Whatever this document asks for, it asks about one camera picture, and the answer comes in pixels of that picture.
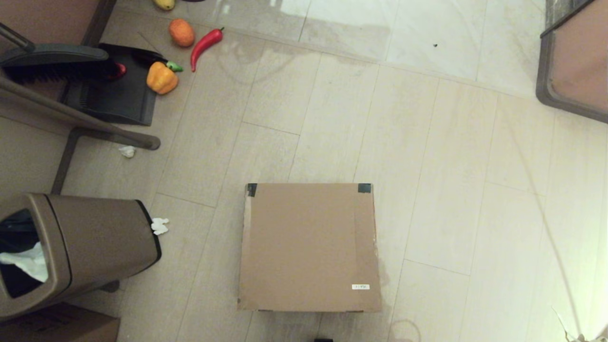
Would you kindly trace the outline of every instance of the crumpled tissue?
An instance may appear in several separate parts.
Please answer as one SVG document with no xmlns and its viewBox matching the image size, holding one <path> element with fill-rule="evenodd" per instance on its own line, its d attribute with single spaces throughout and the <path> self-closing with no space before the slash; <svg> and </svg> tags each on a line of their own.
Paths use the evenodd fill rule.
<svg viewBox="0 0 608 342">
<path fill-rule="evenodd" d="M 156 235 L 161 235 L 169 231 L 169 228 L 165 227 L 165 223 L 169 223 L 168 218 L 153 218 L 152 219 L 152 230 Z"/>
<path fill-rule="evenodd" d="M 120 151 L 121 155 L 127 158 L 133 158 L 133 156 L 135 155 L 135 147 L 133 146 L 119 147 L 118 151 Z"/>
<path fill-rule="evenodd" d="M 31 250 L 21 253 L 0 253 L 0 263 L 4 265 L 15 265 L 27 273 L 30 277 L 45 282 L 49 278 L 46 269 L 46 260 L 40 242 L 36 243 Z"/>
</svg>

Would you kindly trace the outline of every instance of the toy vegetable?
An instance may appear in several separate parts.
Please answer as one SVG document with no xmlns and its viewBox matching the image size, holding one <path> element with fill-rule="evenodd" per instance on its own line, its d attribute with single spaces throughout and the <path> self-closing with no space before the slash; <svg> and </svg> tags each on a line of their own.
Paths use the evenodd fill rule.
<svg viewBox="0 0 608 342">
<path fill-rule="evenodd" d="M 157 61 L 150 66 L 146 83 L 153 91 L 163 95 L 178 86 L 178 76 L 166 65 Z"/>
<path fill-rule="evenodd" d="M 207 33 L 201 40 L 198 41 L 196 45 L 194 45 L 194 49 L 192 49 L 192 54 L 190 55 L 190 66 L 192 67 L 192 72 L 196 71 L 196 61 L 202 55 L 205 50 L 212 47 L 213 45 L 219 43 L 222 38 L 224 38 L 224 34 L 221 29 L 211 30 L 211 32 Z"/>
</svg>

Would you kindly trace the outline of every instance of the brown trash can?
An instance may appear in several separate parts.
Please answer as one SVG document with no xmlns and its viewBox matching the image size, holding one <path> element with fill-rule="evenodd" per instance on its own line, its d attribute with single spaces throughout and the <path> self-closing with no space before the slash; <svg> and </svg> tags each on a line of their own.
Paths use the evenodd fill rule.
<svg viewBox="0 0 608 342">
<path fill-rule="evenodd" d="M 49 277 L 37 281 L 0 265 L 0 321 L 124 279 L 161 258 L 147 210 L 137 200 L 23 194 L 0 204 L 0 253 L 40 241 Z"/>
</svg>

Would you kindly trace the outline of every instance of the yellow fruit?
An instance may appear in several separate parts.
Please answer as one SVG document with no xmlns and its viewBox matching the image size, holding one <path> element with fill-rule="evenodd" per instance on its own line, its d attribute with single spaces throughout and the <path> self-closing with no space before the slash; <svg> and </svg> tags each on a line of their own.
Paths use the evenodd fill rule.
<svg viewBox="0 0 608 342">
<path fill-rule="evenodd" d="M 175 7 L 175 0 L 152 0 L 154 2 L 155 5 L 158 6 L 158 8 L 165 10 L 165 11 L 170 11 L 173 9 L 173 7 Z"/>
</svg>

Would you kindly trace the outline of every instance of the broom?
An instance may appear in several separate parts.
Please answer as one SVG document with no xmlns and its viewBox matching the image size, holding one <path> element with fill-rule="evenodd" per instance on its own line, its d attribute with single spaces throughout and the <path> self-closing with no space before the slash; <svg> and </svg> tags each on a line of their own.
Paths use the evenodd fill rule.
<svg viewBox="0 0 608 342">
<path fill-rule="evenodd" d="M 0 35 L 19 48 L 0 55 L 0 66 L 17 83 L 59 80 L 113 80 L 126 73 L 107 52 L 89 46 L 33 44 L 0 23 Z"/>
</svg>

